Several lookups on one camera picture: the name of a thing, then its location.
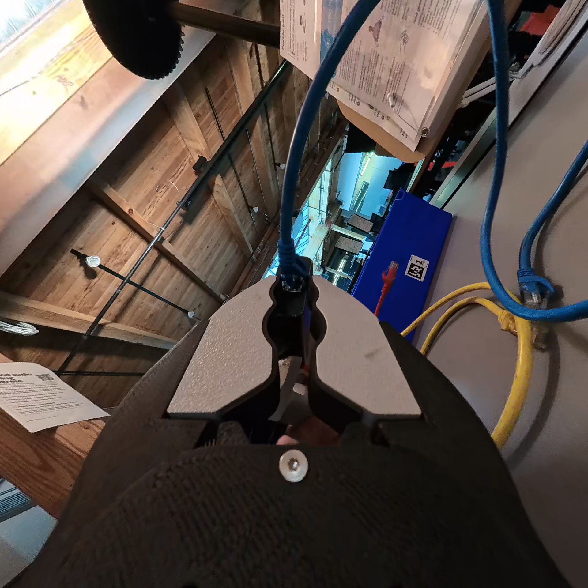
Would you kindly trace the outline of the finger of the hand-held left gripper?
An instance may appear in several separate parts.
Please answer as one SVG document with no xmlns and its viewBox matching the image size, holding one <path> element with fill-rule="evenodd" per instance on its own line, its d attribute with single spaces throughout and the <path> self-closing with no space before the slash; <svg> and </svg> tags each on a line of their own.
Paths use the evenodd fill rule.
<svg viewBox="0 0 588 588">
<path fill-rule="evenodd" d="M 271 422 L 302 422 L 307 418 L 307 371 L 303 359 L 290 356 L 279 360 L 280 400 Z"/>
</svg>

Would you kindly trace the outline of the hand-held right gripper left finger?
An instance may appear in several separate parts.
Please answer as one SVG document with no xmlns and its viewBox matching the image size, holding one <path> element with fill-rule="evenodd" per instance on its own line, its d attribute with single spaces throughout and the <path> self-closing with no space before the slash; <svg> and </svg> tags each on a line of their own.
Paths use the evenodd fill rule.
<svg viewBox="0 0 588 588">
<path fill-rule="evenodd" d="M 209 320 L 168 405 L 170 417 L 221 420 L 269 393 L 279 400 L 277 352 L 267 319 L 276 279 L 268 277 L 224 304 Z"/>
</svg>

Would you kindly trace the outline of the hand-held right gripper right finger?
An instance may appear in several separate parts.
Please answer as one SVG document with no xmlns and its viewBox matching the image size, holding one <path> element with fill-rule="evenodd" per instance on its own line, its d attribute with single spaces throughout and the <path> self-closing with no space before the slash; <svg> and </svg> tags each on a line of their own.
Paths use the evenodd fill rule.
<svg viewBox="0 0 588 588">
<path fill-rule="evenodd" d="M 369 430 L 382 421 L 422 416 L 376 316 L 322 277 L 309 284 L 311 411 L 337 432 L 354 422 Z"/>
</svg>

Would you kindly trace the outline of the black network adapter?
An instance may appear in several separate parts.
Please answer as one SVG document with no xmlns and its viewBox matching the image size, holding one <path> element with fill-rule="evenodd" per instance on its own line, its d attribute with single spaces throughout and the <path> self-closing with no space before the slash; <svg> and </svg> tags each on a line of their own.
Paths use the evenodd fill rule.
<svg viewBox="0 0 588 588">
<path fill-rule="evenodd" d="M 273 297 L 276 302 L 277 314 L 284 318 L 297 318 L 304 314 L 310 291 L 312 276 L 312 261 L 305 256 L 301 259 L 303 266 L 302 277 L 296 277 L 293 286 L 289 286 L 286 278 L 278 267 L 276 282 L 273 287 Z"/>
</svg>

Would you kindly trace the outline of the blue plastic bin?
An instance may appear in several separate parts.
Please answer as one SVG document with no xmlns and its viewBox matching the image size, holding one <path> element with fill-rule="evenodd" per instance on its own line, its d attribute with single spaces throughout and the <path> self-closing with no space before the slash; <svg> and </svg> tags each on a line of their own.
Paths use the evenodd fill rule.
<svg viewBox="0 0 588 588">
<path fill-rule="evenodd" d="M 376 310 L 384 275 L 398 264 L 378 318 L 398 332 L 424 311 L 425 302 L 453 224 L 452 215 L 400 190 L 359 273 L 352 296 Z"/>
</svg>

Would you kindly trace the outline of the white paper notice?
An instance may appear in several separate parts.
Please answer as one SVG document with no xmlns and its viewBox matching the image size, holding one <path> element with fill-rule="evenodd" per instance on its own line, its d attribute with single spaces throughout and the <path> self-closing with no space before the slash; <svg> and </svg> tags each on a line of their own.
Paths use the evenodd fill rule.
<svg viewBox="0 0 588 588">
<path fill-rule="evenodd" d="M 103 419 L 109 414 L 39 364 L 1 364 L 1 409 L 27 431 Z"/>
</svg>

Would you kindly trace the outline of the black round ceiling fixture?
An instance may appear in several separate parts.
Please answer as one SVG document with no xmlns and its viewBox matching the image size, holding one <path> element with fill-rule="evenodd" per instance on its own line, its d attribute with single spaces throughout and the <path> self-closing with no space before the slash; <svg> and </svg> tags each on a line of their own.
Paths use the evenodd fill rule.
<svg viewBox="0 0 588 588">
<path fill-rule="evenodd" d="M 280 26 L 180 1 L 83 1 L 96 33 L 133 74 L 158 80 L 172 73 L 183 45 L 182 26 L 279 48 Z"/>
</svg>

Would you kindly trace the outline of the black track light rail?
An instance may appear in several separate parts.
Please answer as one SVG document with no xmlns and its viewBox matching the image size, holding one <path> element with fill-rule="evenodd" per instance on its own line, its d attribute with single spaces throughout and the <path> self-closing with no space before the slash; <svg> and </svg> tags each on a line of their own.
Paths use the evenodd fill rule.
<svg viewBox="0 0 588 588">
<path fill-rule="evenodd" d="M 282 82 L 286 74 L 290 73 L 292 69 L 293 64 L 288 61 L 283 61 L 279 65 L 268 83 L 254 99 L 252 104 L 232 129 L 231 133 L 221 144 L 220 148 L 204 165 L 202 172 L 198 175 L 190 188 L 188 188 L 186 195 L 180 201 L 176 202 L 180 210 L 189 210 L 189 208 L 196 202 L 196 199 L 204 187 L 208 185 L 208 182 L 212 177 L 221 171 L 221 166 L 223 165 L 224 160 L 232 154 L 232 150 L 240 137 L 245 134 L 249 125 L 259 116 L 260 111 L 277 90 L 280 82 Z"/>
</svg>

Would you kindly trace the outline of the wooden post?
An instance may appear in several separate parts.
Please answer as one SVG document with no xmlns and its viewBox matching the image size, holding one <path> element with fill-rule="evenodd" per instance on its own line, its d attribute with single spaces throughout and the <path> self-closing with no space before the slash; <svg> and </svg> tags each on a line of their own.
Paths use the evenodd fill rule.
<svg viewBox="0 0 588 588">
<path fill-rule="evenodd" d="M 31 433 L 1 409 L 1 476 L 60 518 L 107 418 Z"/>
</svg>

